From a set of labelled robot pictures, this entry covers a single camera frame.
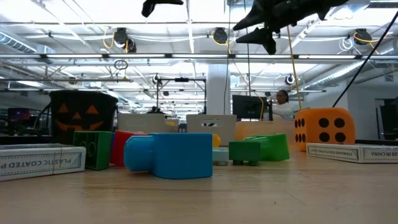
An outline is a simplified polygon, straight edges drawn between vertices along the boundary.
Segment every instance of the orange dice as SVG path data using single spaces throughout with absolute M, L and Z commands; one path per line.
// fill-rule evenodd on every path
M 294 135 L 300 151 L 306 143 L 354 144 L 355 124 L 343 108 L 305 109 L 297 113 Z

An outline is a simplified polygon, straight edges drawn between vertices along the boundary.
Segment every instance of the jack-o-lantern bucket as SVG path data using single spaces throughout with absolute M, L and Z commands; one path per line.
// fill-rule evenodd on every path
M 53 142 L 73 144 L 75 131 L 112 131 L 118 99 L 95 91 L 50 93 Z

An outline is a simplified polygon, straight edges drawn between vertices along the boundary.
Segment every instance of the wooden table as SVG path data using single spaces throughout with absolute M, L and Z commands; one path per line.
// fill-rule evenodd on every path
M 112 168 L 0 182 L 0 223 L 398 223 L 398 165 L 292 152 L 165 180 Z

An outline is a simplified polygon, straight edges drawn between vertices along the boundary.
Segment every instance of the plastic coated playing cards box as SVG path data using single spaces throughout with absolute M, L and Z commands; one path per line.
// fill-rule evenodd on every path
M 398 163 L 398 146 L 307 143 L 307 155 L 357 163 Z
M 63 144 L 0 146 L 0 181 L 84 171 L 86 149 Z

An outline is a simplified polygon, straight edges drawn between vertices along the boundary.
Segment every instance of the green lego brick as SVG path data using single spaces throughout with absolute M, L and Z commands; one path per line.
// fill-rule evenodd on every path
M 245 141 L 261 142 L 262 161 L 283 161 L 290 159 L 286 134 L 255 135 L 246 139 Z
M 244 161 L 248 161 L 250 166 L 256 166 L 261 161 L 261 153 L 260 141 L 229 142 L 229 159 L 234 165 L 243 165 Z
M 112 132 L 75 131 L 74 146 L 86 147 L 86 168 L 103 170 L 109 168 Z

